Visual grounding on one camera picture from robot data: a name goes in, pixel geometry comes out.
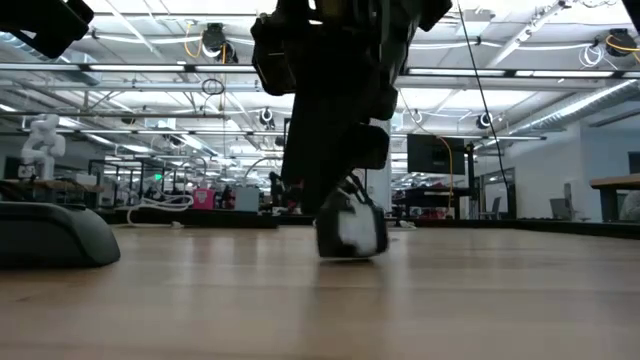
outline wooden table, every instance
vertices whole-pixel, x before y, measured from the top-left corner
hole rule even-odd
[[[392,232],[372,263],[311,228],[118,229],[96,270],[0,274],[0,359],[638,359],[640,241]]]
[[[640,174],[591,180],[591,188],[600,190],[602,221],[620,219],[618,190],[640,190]]]

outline black foam pad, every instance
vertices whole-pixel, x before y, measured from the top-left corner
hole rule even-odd
[[[82,206],[0,202],[0,267],[98,267],[120,259],[107,223]]]

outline white humanoid robot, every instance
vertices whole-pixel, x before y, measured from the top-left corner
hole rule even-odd
[[[18,176],[28,179],[37,176],[36,163],[42,162],[41,180],[53,180],[55,158],[64,156],[66,142],[56,133],[60,122],[58,115],[41,114],[31,121],[31,133],[22,146],[22,165]]]

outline red object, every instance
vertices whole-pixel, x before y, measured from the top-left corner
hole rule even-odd
[[[193,190],[193,208],[199,210],[213,210],[215,191],[211,189]]]

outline chair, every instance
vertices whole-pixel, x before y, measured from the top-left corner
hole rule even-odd
[[[502,200],[502,197],[498,196],[497,198],[493,199],[493,206],[491,207],[491,212],[481,212],[480,215],[480,220],[486,219],[486,220],[500,220],[500,200]]]

